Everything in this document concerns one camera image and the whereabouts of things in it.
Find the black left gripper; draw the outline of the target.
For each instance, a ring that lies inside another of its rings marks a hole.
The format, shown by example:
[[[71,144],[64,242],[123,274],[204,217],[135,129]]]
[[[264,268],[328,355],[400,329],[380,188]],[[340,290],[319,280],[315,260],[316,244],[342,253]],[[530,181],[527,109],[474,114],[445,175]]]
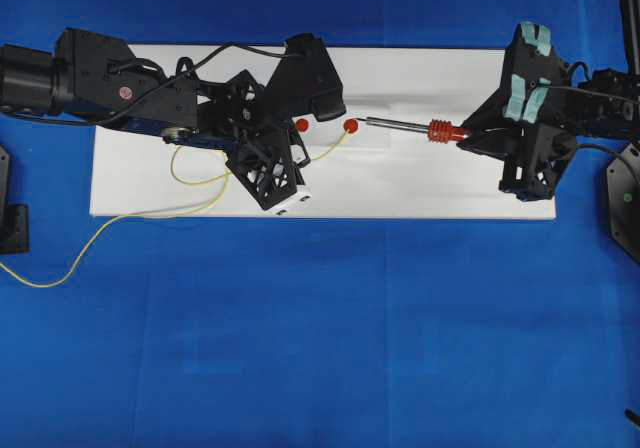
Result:
[[[263,210],[289,200],[305,185],[311,159],[292,118],[271,114],[265,87],[246,70],[225,83],[199,84],[199,146],[223,151],[226,167]]]

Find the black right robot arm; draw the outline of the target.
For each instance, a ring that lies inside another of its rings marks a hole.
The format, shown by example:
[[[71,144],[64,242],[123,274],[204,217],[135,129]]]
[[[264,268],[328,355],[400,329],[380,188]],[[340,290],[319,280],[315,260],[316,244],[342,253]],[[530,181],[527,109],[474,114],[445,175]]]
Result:
[[[638,76],[596,70],[574,85],[585,66],[556,54],[546,26],[517,25],[498,88],[462,123],[457,144],[502,162],[501,192],[523,202],[553,198],[580,136],[638,143]]]

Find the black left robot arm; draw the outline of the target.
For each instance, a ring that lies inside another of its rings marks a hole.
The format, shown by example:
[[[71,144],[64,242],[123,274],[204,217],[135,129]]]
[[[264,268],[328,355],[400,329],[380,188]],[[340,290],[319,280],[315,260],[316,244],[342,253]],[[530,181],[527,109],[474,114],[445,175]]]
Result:
[[[173,73],[116,37],[65,30],[53,52],[1,49],[1,111],[35,123],[98,125],[212,149],[264,210],[300,193],[310,158],[295,119],[342,114],[342,84],[323,41],[286,41],[266,83],[241,71],[224,82],[180,58]]]

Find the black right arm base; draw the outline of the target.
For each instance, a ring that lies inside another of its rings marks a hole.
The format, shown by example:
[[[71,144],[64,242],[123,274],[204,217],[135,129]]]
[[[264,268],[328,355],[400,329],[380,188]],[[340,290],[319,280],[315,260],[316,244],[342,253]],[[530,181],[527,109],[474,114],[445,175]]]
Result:
[[[639,184],[619,159],[608,165],[606,184],[612,239],[639,262]]]

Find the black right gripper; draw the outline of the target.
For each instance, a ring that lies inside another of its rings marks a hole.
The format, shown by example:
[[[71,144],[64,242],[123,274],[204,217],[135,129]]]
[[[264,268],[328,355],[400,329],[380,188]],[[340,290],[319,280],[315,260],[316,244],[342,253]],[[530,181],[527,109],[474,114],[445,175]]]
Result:
[[[523,202],[551,199],[575,149],[575,136],[568,132],[564,89],[568,82],[552,86],[551,105],[545,105],[535,123],[519,122],[523,110],[523,81],[502,83],[462,123],[471,133],[457,143],[461,150],[504,161],[499,189]]]

